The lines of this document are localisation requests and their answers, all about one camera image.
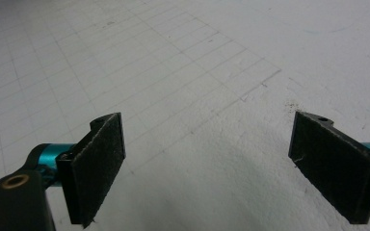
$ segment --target black plastic mount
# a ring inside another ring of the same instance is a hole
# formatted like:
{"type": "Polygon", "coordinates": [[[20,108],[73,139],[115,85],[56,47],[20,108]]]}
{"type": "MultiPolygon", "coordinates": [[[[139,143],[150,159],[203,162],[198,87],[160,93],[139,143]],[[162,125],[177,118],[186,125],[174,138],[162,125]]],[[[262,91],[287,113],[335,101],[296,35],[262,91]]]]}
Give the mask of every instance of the black plastic mount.
{"type": "Polygon", "coordinates": [[[19,170],[0,179],[0,231],[7,230],[55,230],[39,172],[19,170]]]}
{"type": "Polygon", "coordinates": [[[370,218],[370,149],[327,118],[296,112],[289,157],[351,224],[370,218]]]}

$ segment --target screw hole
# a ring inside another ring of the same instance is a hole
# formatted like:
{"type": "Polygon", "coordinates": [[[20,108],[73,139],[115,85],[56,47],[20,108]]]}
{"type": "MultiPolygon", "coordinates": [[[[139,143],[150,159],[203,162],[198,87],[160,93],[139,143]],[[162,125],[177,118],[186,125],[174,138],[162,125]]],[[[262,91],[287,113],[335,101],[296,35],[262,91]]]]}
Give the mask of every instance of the screw hole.
{"type": "Polygon", "coordinates": [[[29,176],[26,174],[16,175],[4,181],[2,183],[2,188],[5,190],[11,190],[25,184],[28,180],[29,176]]]}

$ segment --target white surface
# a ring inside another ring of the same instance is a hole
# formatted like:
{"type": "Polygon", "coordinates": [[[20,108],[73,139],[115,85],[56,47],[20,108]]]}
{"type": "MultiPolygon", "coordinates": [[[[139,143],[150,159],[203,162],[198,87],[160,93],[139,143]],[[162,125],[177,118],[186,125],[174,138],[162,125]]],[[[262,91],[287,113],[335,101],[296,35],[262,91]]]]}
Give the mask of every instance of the white surface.
{"type": "Polygon", "coordinates": [[[0,0],[0,177],[122,112],[90,230],[370,230],[288,159],[296,110],[370,141],[370,1],[0,0]]]}

